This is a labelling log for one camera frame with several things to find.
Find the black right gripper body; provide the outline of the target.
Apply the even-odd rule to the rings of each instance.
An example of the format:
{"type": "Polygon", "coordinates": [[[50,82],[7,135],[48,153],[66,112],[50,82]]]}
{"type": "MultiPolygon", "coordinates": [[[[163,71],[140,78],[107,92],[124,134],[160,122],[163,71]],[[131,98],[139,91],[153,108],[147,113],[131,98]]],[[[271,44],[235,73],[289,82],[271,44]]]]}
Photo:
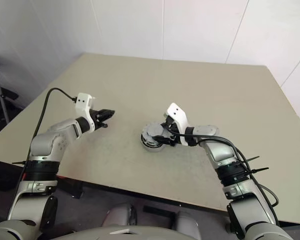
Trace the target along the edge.
{"type": "Polygon", "coordinates": [[[177,128],[172,128],[169,129],[169,138],[170,138],[170,142],[169,145],[174,147],[175,145],[181,145],[181,140],[180,140],[180,132],[177,128]]]}

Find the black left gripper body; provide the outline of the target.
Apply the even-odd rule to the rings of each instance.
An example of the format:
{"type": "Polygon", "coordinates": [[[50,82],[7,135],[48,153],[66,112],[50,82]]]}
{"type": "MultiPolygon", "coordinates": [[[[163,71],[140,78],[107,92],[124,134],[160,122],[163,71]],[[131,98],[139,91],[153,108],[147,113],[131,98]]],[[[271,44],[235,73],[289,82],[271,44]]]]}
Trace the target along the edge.
{"type": "Polygon", "coordinates": [[[100,120],[101,112],[99,110],[90,109],[89,115],[93,121],[94,128],[99,129],[103,126],[102,121],[100,120]]]}

